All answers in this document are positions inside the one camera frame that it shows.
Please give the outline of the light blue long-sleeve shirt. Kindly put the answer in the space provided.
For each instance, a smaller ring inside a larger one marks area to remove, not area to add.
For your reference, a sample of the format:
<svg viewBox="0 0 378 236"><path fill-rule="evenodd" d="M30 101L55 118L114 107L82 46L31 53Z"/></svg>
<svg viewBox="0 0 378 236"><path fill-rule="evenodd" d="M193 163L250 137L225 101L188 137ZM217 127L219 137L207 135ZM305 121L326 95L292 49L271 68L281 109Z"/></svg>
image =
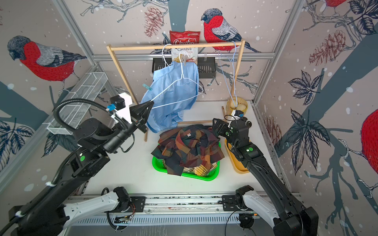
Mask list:
<svg viewBox="0 0 378 236"><path fill-rule="evenodd" d="M147 125L154 133L173 129L182 122L199 95L199 72L195 63L177 63L154 72L153 83L141 103L153 101Z"/></svg>

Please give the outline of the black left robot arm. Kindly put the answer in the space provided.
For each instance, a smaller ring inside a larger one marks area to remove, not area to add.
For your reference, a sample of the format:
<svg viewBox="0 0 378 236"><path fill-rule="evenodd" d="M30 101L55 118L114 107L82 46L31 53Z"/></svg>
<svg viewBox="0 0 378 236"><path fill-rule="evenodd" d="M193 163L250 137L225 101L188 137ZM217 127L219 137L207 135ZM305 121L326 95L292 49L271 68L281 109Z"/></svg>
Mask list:
<svg viewBox="0 0 378 236"><path fill-rule="evenodd" d="M110 128L91 118L77 128L71 127L63 121L60 111L73 103L95 106L117 123ZM136 130L146 132L146 123L153 105L154 102L149 100L130 107L130 121L119 117L107 107L83 98L68 99L55 107L55 120L73 133L78 148L67 156L54 178L46 183L46 187L34 199L9 211L9 223L1 230L1 234L10 231L13 236L57 236L73 223L90 215L115 209L127 210L130 198L122 187L115 188L106 196L74 205L65 204L65 201L78 187L95 176L109 162L109 154L116 153Z"/></svg>

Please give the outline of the teal clothespin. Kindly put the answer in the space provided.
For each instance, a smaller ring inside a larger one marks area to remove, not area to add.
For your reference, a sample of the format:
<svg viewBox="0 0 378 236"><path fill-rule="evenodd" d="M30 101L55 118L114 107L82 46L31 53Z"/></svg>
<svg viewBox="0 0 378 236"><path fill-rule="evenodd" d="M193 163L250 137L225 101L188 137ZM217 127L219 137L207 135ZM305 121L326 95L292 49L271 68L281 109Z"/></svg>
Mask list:
<svg viewBox="0 0 378 236"><path fill-rule="evenodd" d="M146 85L146 84L143 84L143 87L146 88L149 91L152 91L152 88L150 86Z"/></svg>

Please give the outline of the dark multicolour plaid shirt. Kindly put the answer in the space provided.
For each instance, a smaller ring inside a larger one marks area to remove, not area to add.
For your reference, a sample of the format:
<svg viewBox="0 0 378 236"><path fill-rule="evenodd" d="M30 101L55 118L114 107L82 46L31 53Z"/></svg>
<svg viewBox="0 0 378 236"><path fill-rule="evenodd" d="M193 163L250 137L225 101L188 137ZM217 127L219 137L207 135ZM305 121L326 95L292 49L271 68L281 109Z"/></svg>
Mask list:
<svg viewBox="0 0 378 236"><path fill-rule="evenodd" d="M206 176L224 158L220 138L209 125L195 124L163 132L152 156L162 160L167 173Z"/></svg>

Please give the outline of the yellow plaid long-sleeve shirt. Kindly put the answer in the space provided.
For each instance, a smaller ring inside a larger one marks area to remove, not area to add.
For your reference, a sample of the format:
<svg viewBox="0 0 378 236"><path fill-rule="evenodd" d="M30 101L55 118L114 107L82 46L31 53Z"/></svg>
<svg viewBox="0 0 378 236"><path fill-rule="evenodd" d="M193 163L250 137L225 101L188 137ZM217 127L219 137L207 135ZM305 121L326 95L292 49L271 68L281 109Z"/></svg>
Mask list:
<svg viewBox="0 0 378 236"><path fill-rule="evenodd" d="M183 173L188 173L200 177L207 177L210 175L212 171L214 171L217 168L217 166L217 163L212 163L210 168L206 168L203 165L197 167L185 167L183 169Z"/></svg>

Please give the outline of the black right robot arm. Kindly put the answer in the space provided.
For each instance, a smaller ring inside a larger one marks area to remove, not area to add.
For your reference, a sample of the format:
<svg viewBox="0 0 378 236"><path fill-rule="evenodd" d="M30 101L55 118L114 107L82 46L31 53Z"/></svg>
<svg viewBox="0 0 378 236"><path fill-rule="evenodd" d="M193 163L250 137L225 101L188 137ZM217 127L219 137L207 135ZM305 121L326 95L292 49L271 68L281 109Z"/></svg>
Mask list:
<svg viewBox="0 0 378 236"><path fill-rule="evenodd" d="M282 183L269 166L262 151L250 141L251 122L243 117L231 122L214 118L212 130L231 144L231 152L257 179L269 197L261 198L249 185L236 190L241 209L252 209L273 229L276 236L316 236L319 215L305 207Z"/></svg>

